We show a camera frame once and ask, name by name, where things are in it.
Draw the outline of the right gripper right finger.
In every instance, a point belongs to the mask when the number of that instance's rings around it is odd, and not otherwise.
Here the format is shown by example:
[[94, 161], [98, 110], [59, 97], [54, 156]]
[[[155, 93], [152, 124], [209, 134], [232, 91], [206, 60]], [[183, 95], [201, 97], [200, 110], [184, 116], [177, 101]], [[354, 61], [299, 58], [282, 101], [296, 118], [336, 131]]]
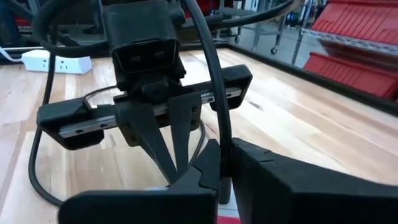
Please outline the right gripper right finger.
[[398, 186], [282, 156], [234, 138], [242, 224], [398, 224]]

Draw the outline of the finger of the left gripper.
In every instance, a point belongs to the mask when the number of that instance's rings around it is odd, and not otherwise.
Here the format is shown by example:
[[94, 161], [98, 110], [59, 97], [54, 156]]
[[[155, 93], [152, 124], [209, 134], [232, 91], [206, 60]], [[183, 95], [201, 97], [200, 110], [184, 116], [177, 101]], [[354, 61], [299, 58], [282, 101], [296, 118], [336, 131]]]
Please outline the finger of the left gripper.
[[188, 169], [188, 143], [192, 122], [196, 123], [199, 119], [201, 106], [201, 96], [199, 93], [189, 93], [172, 97], [168, 100], [170, 128], [172, 134], [177, 174], [182, 176]]
[[143, 148], [169, 184], [178, 179], [176, 167], [150, 104], [134, 104], [130, 101], [117, 103], [116, 123], [127, 144]]

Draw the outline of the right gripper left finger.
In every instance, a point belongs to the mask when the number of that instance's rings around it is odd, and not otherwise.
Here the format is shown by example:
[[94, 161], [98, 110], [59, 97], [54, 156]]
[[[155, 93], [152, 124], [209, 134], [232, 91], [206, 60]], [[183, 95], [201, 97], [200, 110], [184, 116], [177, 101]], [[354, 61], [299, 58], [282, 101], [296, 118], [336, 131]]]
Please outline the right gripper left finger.
[[80, 193], [58, 211], [59, 224], [216, 224], [220, 146], [209, 140], [188, 170], [166, 190]]

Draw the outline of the white power strip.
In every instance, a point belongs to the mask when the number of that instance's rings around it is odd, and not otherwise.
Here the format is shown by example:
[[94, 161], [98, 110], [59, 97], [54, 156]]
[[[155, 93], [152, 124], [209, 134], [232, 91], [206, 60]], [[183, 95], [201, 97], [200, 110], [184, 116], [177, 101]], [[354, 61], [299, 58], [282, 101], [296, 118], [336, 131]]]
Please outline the white power strip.
[[[46, 50], [31, 50], [22, 54], [22, 63], [30, 72], [48, 72], [50, 53]], [[55, 57], [55, 73], [84, 75], [93, 69], [90, 57]]]

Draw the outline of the red USB wall charger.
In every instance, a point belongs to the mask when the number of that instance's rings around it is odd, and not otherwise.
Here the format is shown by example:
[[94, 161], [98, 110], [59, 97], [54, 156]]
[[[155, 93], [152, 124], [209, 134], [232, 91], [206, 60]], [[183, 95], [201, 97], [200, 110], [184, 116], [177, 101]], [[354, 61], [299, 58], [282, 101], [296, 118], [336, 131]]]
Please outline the red USB wall charger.
[[236, 217], [218, 216], [217, 224], [241, 224], [241, 221]]

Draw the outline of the grey metal cart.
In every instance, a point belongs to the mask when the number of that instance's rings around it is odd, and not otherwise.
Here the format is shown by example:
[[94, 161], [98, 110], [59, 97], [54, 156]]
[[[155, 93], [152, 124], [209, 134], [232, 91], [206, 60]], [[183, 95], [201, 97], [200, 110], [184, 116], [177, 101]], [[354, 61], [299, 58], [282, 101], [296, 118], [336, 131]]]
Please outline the grey metal cart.
[[[288, 0], [220, 0], [219, 6], [215, 9], [211, 9], [211, 15], [222, 15], [225, 19], [237, 19], [250, 14], [271, 10], [287, 1]], [[268, 21], [240, 26], [236, 28], [236, 32], [233, 32], [232, 28], [225, 28], [219, 30], [216, 37], [234, 37], [234, 42], [237, 44], [240, 41], [239, 36], [242, 34], [243, 29], [250, 30], [254, 32], [251, 50], [256, 50], [262, 36], [274, 35], [275, 43], [270, 49], [270, 52], [272, 55], [275, 55], [280, 47], [287, 16], [288, 14], [285, 14]]]

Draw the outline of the red plastic storage bin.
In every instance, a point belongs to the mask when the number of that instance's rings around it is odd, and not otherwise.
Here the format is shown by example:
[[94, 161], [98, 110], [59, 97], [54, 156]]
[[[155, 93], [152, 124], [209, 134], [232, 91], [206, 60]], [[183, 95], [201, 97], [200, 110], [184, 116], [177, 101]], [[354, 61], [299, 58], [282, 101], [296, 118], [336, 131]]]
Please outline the red plastic storage bin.
[[398, 0], [328, 0], [312, 29], [398, 45]]
[[304, 69], [370, 94], [398, 101], [398, 72], [310, 52]]

